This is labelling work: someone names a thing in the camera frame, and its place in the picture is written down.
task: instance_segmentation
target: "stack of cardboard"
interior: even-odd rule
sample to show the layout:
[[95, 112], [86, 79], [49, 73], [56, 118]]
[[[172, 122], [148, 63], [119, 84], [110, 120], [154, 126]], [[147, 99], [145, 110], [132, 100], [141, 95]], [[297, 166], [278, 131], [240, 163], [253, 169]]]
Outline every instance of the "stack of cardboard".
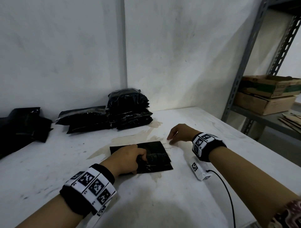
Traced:
[[301, 92], [301, 79], [271, 75], [244, 76], [234, 104], [261, 115], [288, 111]]
[[282, 115], [283, 117], [280, 117], [279, 120], [301, 134], [301, 116], [293, 113], [291, 113], [290, 115], [287, 114], [282, 114]]

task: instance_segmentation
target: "cardboard box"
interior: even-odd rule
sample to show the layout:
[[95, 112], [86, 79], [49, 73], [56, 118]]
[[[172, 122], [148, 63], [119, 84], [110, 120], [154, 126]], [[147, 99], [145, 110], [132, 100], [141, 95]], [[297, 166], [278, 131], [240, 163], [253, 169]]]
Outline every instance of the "cardboard box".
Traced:
[[237, 106], [265, 116], [290, 110], [291, 106], [295, 102], [295, 99], [296, 96], [268, 99], [258, 95], [238, 92], [233, 103]]
[[271, 75], [243, 76], [239, 91], [267, 98], [287, 97], [301, 92], [301, 79]]

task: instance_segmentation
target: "cable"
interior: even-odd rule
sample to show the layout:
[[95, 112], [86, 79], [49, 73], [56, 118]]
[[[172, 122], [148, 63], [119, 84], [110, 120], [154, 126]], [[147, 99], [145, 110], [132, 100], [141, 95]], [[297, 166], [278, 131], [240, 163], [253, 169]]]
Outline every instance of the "cable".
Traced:
[[226, 190], [227, 190], [227, 193], [228, 193], [228, 195], [229, 195], [229, 198], [230, 198], [230, 202], [231, 202], [231, 207], [232, 207], [232, 214], [233, 214], [233, 224], [234, 224], [234, 228], [236, 228], [236, 225], [235, 225], [235, 216], [234, 216], [234, 207], [233, 207], [233, 203], [232, 203], [232, 199], [231, 199], [231, 196], [230, 196], [230, 192], [228, 191], [228, 189], [227, 189], [227, 186], [226, 186], [226, 184], [224, 183], [224, 181], [223, 181], [223, 179], [215, 172], [215, 171], [213, 171], [213, 170], [206, 170], [206, 172], [214, 172], [220, 179], [221, 179], [221, 181], [222, 181], [222, 183], [224, 184], [224, 186], [225, 186], [225, 188], [226, 188]]

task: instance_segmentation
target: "hand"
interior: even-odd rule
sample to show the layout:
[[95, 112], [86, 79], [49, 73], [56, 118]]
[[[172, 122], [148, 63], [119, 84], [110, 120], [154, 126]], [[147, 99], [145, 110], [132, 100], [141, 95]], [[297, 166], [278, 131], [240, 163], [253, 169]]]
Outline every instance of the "hand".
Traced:
[[147, 161], [146, 149], [138, 148], [136, 144], [124, 146], [100, 164], [110, 170], [114, 177], [117, 177], [122, 173], [132, 172], [136, 174], [138, 168], [136, 159], [138, 155], [141, 155], [142, 159]]
[[187, 126], [186, 124], [178, 124], [170, 130], [167, 140], [171, 139], [169, 144], [174, 144], [178, 141], [192, 141], [193, 137], [199, 133], [201, 132]]

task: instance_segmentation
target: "forearm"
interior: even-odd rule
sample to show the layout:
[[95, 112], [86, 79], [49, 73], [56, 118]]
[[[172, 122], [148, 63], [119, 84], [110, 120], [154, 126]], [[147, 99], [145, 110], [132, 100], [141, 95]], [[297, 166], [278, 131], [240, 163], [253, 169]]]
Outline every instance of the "forearm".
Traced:
[[17, 228], [74, 228], [83, 219], [74, 213], [61, 195], [57, 195], [29, 216]]
[[262, 227], [267, 227], [279, 209], [298, 198], [298, 195], [226, 147], [211, 151], [209, 160]]

